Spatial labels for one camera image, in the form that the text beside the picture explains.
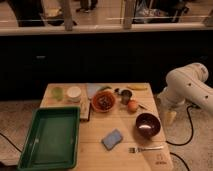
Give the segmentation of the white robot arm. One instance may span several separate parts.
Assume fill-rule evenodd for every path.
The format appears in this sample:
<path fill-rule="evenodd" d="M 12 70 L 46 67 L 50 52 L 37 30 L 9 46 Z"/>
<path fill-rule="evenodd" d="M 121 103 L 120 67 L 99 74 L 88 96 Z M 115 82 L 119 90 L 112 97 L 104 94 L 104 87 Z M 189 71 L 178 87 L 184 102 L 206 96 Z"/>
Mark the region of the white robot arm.
<path fill-rule="evenodd" d="M 208 76 L 208 69 L 202 63 L 191 63 L 168 72 L 167 86 L 158 94 L 163 107 L 160 117 L 164 125 L 174 121 L 177 114 L 175 109 L 185 100 L 213 114 L 213 88 L 205 83 Z"/>

